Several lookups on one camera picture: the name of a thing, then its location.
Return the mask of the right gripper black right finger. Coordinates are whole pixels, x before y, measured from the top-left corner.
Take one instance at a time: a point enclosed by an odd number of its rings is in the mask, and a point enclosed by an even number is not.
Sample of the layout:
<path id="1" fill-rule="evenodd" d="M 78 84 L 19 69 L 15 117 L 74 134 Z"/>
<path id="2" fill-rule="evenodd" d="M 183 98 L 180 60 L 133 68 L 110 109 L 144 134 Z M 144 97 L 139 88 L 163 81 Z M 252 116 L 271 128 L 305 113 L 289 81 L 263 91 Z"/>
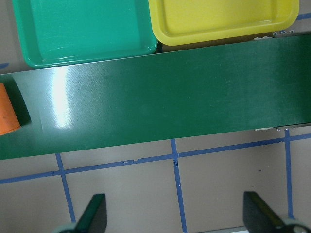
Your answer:
<path id="1" fill-rule="evenodd" d="M 292 228 L 253 191 L 243 194 L 242 218 L 250 233 L 291 233 Z"/>

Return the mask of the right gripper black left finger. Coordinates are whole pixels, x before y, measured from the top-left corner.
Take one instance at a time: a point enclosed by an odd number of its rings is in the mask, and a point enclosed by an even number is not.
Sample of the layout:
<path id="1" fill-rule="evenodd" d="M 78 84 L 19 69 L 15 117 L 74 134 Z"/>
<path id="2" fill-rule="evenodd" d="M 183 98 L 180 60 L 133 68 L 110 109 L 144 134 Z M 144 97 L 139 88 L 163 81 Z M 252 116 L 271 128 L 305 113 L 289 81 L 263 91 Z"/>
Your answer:
<path id="1" fill-rule="evenodd" d="M 105 194 L 94 194 L 77 222 L 75 233 L 104 233 L 107 228 Z"/>

